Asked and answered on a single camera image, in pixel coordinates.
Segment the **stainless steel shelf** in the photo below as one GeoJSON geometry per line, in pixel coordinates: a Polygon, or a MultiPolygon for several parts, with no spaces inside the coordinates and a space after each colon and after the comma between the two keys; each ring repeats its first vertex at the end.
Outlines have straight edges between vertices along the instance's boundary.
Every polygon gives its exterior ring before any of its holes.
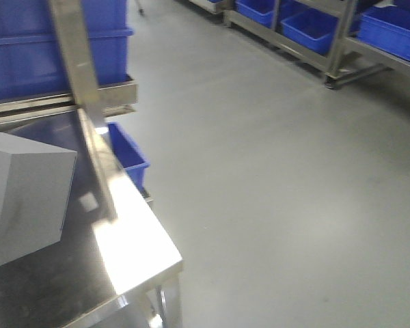
{"type": "Polygon", "coordinates": [[[306,62],[307,64],[312,65],[313,67],[326,71],[328,65],[328,58],[325,56],[319,55],[314,51],[301,46],[300,44],[286,38],[282,34],[279,34],[272,29],[269,29],[242,14],[234,10],[225,11],[226,23],[234,23],[243,29],[259,36],[263,40],[266,40],[270,44],[277,46],[285,50],[286,52],[294,55],[296,58],[306,62]]]}
{"type": "Polygon", "coordinates": [[[348,50],[362,54],[367,59],[383,64],[410,77],[410,61],[403,60],[355,38],[345,38],[344,45],[348,50]]]}
{"type": "Polygon", "coordinates": [[[208,0],[189,0],[189,1],[209,11],[212,14],[222,13],[225,9],[228,8],[228,4],[229,4],[229,0],[221,0],[216,3],[212,3],[208,0]]]}
{"type": "MultiPolygon", "coordinates": [[[[98,91],[105,117],[133,112],[138,84],[129,79],[123,83],[104,85],[98,91]]],[[[76,109],[72,94],[49,94],[0,102],[0,124],[41,118],[76,109]]]]}
{"type": "Polygon", "coordinates": [[[346,5],[343,0],[296,0],[308,7],[317,9],[326,14],[330,14],[335,17],[339,17],[346,5]]]}

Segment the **stacked blue crates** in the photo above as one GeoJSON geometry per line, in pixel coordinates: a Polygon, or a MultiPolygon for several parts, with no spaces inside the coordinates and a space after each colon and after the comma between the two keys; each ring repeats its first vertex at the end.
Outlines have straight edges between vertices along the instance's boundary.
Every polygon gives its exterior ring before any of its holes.
{"type": "MultiPolygon", "coordinates": [[[[98,82],[127,78],[126,0],[82,0],[98,82]]],[[[0,0],[0,100],[69,90],[47,0],[0,0]]]]}
{"type": "MultiPolygon", "coordinates": [[[[360,0],[357,4],[357,13],[364,11],[379,0],[360,0]]],[[[236,9],[242,15],[271,27],[273,10],[276,0],[237,0],[236,9]]],[[[338,19],[308,6],[297,0],[281,0],[277,26],[287,38],[325,55],[329,52],[333,42],[338,19]]],[[[359,21],[355,20],[352,31],[358,30],[359,21]]]]}

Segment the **gray floor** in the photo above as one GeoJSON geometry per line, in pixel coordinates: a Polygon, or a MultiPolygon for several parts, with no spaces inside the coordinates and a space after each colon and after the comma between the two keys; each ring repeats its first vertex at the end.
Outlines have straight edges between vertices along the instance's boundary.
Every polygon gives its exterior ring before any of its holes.
{"type": "Polygon", "coordinates": [[[410,80],[326,90],[186,1],[143,4],[116,120],[185,259],[184,326],[410,328],[410,80]]]}

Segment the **metal shelf rack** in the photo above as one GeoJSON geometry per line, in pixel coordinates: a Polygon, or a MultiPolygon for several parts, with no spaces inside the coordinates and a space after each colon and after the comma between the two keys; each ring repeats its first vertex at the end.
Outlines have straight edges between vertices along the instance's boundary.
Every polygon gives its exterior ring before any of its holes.
{"type": "Polygon", "coordinates": [[[47,3],[71,93],[2,100],[0,131],[77,151],[77,170],[61,240],[0,267],[0,328],[89,328],[127,306],[136,327],[181,328],[182,257],[115,157],[105,122],[133,111],[137,84],[99,86],[81,0],[47,3]]]}
{"type": "Polygon", "coordinates": [[[346,49],[355,51],[371,61],[380,63],[410,77],[410,61],[403,60],[395,55],[386,53],[385,51],[363,43],[356,38],[345,38],[343,43],[346,49]]]}
{"type": "Polygon", "coordinates": [[[221,14],[226,8],[228,8],[229,0],[220,0],[213,3],[209,0],[189,0],[190,2],[198,5],[199,7],[209,11],[211,14],[221,14]]]}
{"type": "Polygon", "coordinates": [[[304,46],[286,38],[277,31],[278,12],[281,0],[275,0],[275,8],[273,12],[273,23],[270,28],[265,27],[250,18],[239,14],[235,10],[225,11],[225,24],[230,26],[232,23],[250,31],[251,33],[266,40],[273,46],[281,48],[286,52],[294,55],[303,62],[306,62],[313,67],[324,72],[327,76],[332,74],[337,77],[337,73],[333,72],[335,67],[340,66],[343,52],[341,51],[340,40],[348,35],[349,27],[354,16],[356,3],[352,0],[297,0],[304,5],[317,9],[326,14],[330,14],[338,18],[338,24],[334,35],[331,50],[327,55],[319,55],[304,46]]]}
{"type": "Polygon", "coordinates": [[[301,61],[317,68],[325,74],[325,85],[335,89],[338,84],[348,83],[369,74],[383,70],[385,66],[375,65],[355,72],[342,72],[341,68],[355,61],[361,54],[356,52],[345,53],[344,40],[349,36],[349,31],[355,16],[358,0],[297,0],[308,7],[317,9],[338,18],[331,49],[326,55],[319,55],[310,49],[283,36],[278,27],[277,17],[281,0],[275,0],[273,21],[270,28],[261,25],[231,8],[225,10],[224,22],[230,27],[232,23],[259,36],[268,43],[280,48],[301,61]]]}

